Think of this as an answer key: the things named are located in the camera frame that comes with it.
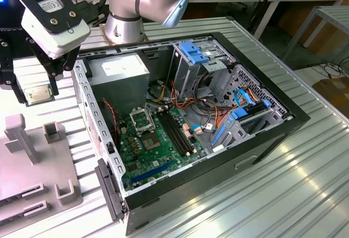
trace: ram slot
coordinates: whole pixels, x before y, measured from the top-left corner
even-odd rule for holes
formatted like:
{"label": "ram slot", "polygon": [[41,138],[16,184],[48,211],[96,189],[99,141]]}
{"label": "ram slot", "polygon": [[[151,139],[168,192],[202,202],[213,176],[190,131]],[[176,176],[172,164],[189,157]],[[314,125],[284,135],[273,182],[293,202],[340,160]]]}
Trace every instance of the ram slot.
{"label": "ram slot", "polygon": [[171,141],[176,146],[179,154],[185,156],[187,152],[191,151],[189,143],[184,138],[182,132],[177,127],[176,123],[173,121],[173,118],[168,113],[158,113],[158,118],[165,128],[167,134],[169,135]]}

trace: cardboard box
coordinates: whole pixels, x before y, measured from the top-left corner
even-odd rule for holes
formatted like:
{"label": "cardboard box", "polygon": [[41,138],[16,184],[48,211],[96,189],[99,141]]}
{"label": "cardboard box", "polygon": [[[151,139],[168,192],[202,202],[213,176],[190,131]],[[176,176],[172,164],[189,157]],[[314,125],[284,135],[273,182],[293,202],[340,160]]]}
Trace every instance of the cardboard box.
{"label": "cardboard box", "polygon": [[343,115],[349,118],[349,78],[324,79],[312,86]]}

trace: green circuit board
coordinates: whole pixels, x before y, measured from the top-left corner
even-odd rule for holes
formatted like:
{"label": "green circuit board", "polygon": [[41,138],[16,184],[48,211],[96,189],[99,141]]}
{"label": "green circuit board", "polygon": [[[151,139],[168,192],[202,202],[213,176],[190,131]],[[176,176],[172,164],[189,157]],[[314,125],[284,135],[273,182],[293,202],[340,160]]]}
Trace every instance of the green circuit board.
{"label": "green circuit board", "polygon": [[[169,114],[174,120],[178,119],[178,128],[186,138],[184,130],[182,129],[182,122],[185,123],[185,121],[180,116],[178,109],[172,108]],[[166,132],[164,126],[159,121],[157,113],[152,112],[151,116],[156,127],[155,131],[153,133],[145,132],[141,136],[137,135],[131,118],[126,118],[118,122],[118,127],[122,131],[119,153],[126,167],[126,172],[122,180],[125,190],[127,191],[206,156],[206,152],[194,137],[191,138],[191,141],[187,141],[197,152],[191,153],[189,156],[181,156],[176,146],[170,140],[168,132]],[[137,122],[137,124],[147,124],[148,121]],[[159,170],[162,166],[166,167],[166,169],[152,174],[152,170]],[[151,172],[146,178],[135,181],[137,176],[149,171]]]}

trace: black case frame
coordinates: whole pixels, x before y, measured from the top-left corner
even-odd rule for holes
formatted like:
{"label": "black case frame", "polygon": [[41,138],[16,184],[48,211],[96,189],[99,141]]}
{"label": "black case frame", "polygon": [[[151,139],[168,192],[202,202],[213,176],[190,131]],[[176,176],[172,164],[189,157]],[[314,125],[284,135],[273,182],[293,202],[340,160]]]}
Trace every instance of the black case frame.
{"label": "black case frame", "polygon": [[[293,119],[286,120],[281,125],[276,126],[266,132],[257,134],[253,139],[245,141],[231,149],[228,149],[210,159],[204,160],[176,175],[165,178],[152,185],[145,190],[141,190],[125,198],[123,209],[119,209],[112,205],[115,203],[116,195],[111,197],[112,192],[119,190],[116,186],[110,189],[109,184],[105,184],[105,180],[112,181],[112,172],[109,170],[109,175],[101,176],[100,171],[105,171],[105,168],[100,168],[102,161],[99,161],[100,166],[96,167],[99,181],[103,193],[106,197],[109,210],[112,215],[124,215],[128,212],[127,234],[142,228],[150,221],[153,221],[160,216],[175,210],[191,199],[207,192],[211,188],[228,180],[239,172],[253,166],[254,164],[265,159],[280,143],[282,143],[289,135],[300,129],[310,117],[297,106],[277,85],[275,85],[258,67],[256,67],[244,54],[239,51],[227,38],[221,33],[206,33],[200,35],[182,36],[179,39],[192,39],[211,36],[217,40],[230,54],[232,54],[251,74],[255,76],[259,82],[268,89],[270,93],[288,110],[288,114],[293,115]],[[157,40],[156,42],[176,40],[176,38]],[[154,44],[154,41],[137,43]],[[131,48],[136,44],[122,45],[122,47]],[[118,46],[110,46],[98,48],[95,50],[80,51],[82,59],[100,57],[105,54],[106,50],[115,49],[120,52]]]}

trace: ventilation grille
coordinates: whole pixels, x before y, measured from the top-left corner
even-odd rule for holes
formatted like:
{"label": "ventilation grille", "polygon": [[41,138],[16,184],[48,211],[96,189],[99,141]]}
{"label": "ventilation grille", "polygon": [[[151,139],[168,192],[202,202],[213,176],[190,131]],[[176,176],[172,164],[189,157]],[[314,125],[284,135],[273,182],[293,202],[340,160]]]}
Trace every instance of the ventilation grille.
{"label": "ventilation grille", "polygon": [[240,87],[249,86],[258,99],[267,99],[272,104],[272,107],[276,107],[276,110],[278,110],[282,115],[286,113],[286,110],[282,106],[280,106],[272,97],[270,97],[262,89],[260,89],[257,86],[257,84],[253,80],[251,80],[250,77],[243,70],[239,70],[237,72],[237,75],[239,78]]}
{"label": "ventilation grille", "polygon": [[[259,88],[259,83],[252,79],[247,71],[244,70],[244,68],[240,65],[235,66],[233,71],[230,71],[229,76],[231,76],[228,80],[227,87],[225,89],[225,92],[221,95],[218,103],[221,105],[236,105],[234,99],[234,93],[235,90],[241,89],[243,87],[250,87],[253,94],[260,100],[269,100],[269,102],[272,104],[272,107],[277,110],[281,115],[285,114],[287,110],[283,108],[272,96],[270,96],[268,93],[266,93],[264,90]],[[239,101],[243,101],[244,98],[242,97],[241,93],[238,93],[238,99]]]}

